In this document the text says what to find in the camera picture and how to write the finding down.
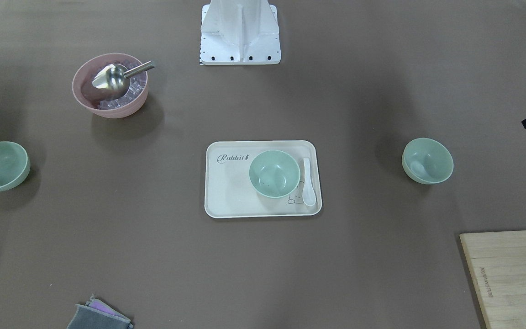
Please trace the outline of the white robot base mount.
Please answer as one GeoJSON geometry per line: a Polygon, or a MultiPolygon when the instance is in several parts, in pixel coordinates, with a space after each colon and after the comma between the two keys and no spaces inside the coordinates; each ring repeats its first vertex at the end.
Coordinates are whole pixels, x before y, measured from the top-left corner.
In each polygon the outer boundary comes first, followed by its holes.
{"type": "Polygon", "coordinates": [[[201,65],[281,62],[278,11],[267,0],[211,0],[201,19],[201,65]]]}

